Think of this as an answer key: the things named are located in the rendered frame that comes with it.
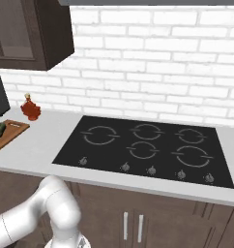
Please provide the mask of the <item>wooden cutting board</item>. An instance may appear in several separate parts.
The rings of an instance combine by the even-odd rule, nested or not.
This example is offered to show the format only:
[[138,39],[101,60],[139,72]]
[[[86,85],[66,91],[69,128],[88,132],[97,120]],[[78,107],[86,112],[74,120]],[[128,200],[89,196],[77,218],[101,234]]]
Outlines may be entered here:
[[12,140],[14,140],[30,127],[29,124],[9,119],[5,120],[4,123],[6,125],[6,129],[3,132],[2,137],[0,138],[0,149],[2,149],[4,146],[6,146],[8,143],[10,143]]

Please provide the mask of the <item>dark brown wall cupboard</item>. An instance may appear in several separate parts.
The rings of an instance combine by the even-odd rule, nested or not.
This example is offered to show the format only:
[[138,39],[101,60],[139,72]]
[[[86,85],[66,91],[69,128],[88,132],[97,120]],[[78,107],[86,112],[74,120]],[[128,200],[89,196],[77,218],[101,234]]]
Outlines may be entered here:
[[37,14],[48,71],[74,53],[71,13],[58,0],[37,0]]

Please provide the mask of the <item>red glass bottle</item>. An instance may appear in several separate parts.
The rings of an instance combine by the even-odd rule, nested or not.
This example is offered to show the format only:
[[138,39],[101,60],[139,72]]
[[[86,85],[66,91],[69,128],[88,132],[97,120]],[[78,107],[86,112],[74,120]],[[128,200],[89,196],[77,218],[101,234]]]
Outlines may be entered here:
[[24,115],[28,117],[30,121],[35,121],[41,115],[41,108],[32,102],[29,93],[25,94],[25,102],[20,106]]

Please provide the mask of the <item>black hob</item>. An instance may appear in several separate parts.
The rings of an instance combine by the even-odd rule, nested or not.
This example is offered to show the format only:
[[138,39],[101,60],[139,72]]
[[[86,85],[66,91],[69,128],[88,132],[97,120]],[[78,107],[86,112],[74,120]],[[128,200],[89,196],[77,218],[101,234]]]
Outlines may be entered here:
[[[78,161],[87,157],[87,164]],[[56,165],[232,189],[217,130],[84,115],[53,160]],[[121,166],[128,163],[128,171]],[[156,169],[154,175],[147,170]],[[177,173],[183,170],[185,179]],[[214,182],[205,181],[210,173]]]

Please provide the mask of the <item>grey extractor hood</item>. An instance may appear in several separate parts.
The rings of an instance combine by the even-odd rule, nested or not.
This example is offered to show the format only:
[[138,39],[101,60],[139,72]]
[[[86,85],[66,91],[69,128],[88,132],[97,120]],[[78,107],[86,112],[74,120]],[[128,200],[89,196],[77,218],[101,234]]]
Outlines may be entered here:
[[234,6],[234,0],[58,0],[61,6]]

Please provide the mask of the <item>glass cupboard door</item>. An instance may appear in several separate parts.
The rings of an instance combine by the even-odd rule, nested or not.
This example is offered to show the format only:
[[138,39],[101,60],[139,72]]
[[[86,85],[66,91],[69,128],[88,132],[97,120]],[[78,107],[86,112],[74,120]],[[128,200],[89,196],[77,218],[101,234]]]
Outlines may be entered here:
[[0,0],[0,68],[47,69],[37,0]]

